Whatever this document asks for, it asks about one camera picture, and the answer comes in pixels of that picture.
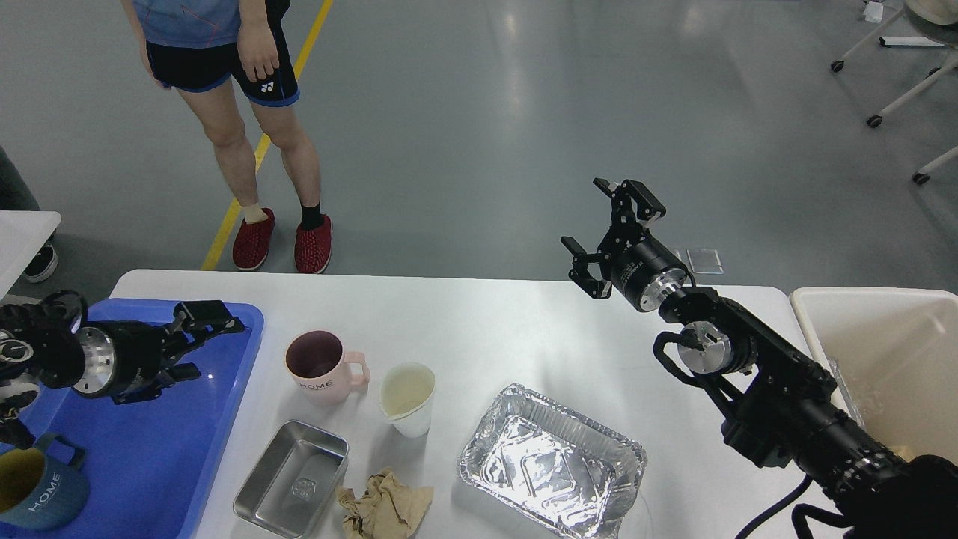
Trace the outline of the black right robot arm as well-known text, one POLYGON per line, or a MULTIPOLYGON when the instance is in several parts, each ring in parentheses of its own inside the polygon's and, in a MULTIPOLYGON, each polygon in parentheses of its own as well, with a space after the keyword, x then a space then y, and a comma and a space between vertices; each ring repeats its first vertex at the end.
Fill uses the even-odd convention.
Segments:
POLYGON ((642 182, 596 187, 610 199, 608 232, 594 253, 572 237, 570 279, 589 297, 619 290, 637 311, 682 326, 653 355, 674 378, 703 389, 723 415, 723 441, 757 467, 795 463, 804 480, 739 532, 746 538, 785 508, 799 538, 811 520, 847 538, 954 538, 956 467, 947 458, 904 460, 832 403, 823 366, 738 302, 699 287, 690 269, 651 234, 666 208, 642 182))

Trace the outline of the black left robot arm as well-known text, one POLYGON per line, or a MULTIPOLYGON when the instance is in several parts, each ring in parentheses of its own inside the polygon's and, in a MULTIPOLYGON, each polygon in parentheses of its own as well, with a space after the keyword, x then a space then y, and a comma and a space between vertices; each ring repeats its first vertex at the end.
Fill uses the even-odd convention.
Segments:
POLYGON ((69 388, 116 405, 157 399, 164 389, 197 379, 183 358, 245 325, 219 300, 177 303, 172 320, 91 321, 81 294, 63 290, 29 304, 2 307, 2 442, 34 446, 20 414, 42 388, 69 388))

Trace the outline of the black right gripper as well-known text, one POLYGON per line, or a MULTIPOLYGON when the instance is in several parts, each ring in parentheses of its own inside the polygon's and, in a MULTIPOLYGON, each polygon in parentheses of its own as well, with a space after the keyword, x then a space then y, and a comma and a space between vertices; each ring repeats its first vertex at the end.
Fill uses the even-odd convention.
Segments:
POLYGON ((649 224, 663 218, 666 207, 643 182, 613 184, 597 177, 593 184, 610 199, 611 225, 593 253, 575 238, 561 237, 561 245, 573 256, 570 280, 591 298, 609 298, 613 285, 637 311, 659 309, 670 294, 691 283, 688 267, 648 236, 649 224), (599 267, 601 278, 592 276, 593 265, 599 267))

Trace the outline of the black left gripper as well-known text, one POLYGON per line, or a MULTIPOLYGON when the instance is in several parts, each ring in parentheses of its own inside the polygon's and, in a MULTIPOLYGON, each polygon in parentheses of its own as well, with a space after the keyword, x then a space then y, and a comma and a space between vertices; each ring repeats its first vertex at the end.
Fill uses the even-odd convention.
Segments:
POLYGON ((76 332, 85 366, 72 389, 85 398, 109 397, 114 404, 157 399, 163 389, 201 375, 198 366, 177 364, 218 335, 243 333, 244 323, 220 300, 179 302, 163 326, 144 322, 91 322, 76 332))

